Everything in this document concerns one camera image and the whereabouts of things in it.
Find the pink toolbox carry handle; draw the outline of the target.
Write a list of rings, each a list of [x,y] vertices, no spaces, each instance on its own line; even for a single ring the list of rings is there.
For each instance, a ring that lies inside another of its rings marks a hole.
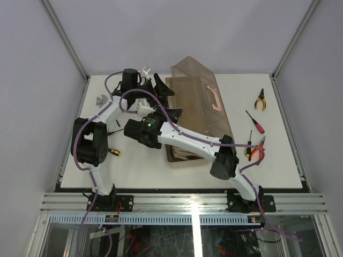
[[[214,96],[214,103],[212,103],[212,109],[218,112],[222,111],[221,102],[217,93],[217,90],[215,88],[212,88],[211,86],[207,85],[206,88],[210,90]]]

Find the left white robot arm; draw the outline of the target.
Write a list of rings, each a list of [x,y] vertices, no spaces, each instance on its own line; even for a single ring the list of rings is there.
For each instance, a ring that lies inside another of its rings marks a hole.
[[[112,211],[117,206],[117,197],[111,194],[114,184],[109,173],[102,167],[108,154],[108,126],[115,122],[121,114],[130,112],[130,107],[137,99],[147,99],[157,103],[157,99],[174,96],[175,93],[166,86],[159,75],[151,78],[141,77],[138,70],[124,69],[106,77],[105,89],[109,99],[99,112],[90,118],[77,118],[73,124],[71,155],[77,168],[88,171],[93,183],[93,192],[101,195],[99,205],[105,211]]]

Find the beige toolbox with smoky lid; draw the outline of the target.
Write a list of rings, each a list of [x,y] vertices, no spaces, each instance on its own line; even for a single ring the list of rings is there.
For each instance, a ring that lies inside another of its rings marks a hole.
[[[188,56],[171,67],[165,84],[175,92],[167,97],[168,108],[183,110],[178,125],[208,137],[233,136],[215,74],[210,69]],[[214,96],[207,85],[217,90],[221,112],[212,109]]]

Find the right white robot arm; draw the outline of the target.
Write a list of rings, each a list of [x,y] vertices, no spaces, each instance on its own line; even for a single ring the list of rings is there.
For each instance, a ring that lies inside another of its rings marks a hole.
[[[237,212],[262,211],[264,190],[243,173],[239,165],[233,138],[209,137],[178,126],[165,110],[149,113],[141,121],[129,119],[124,135],[148,148],[161,149],[162,145],[180,147],[212,163],[210,174],[220,180],[230,180],[240,194]]]

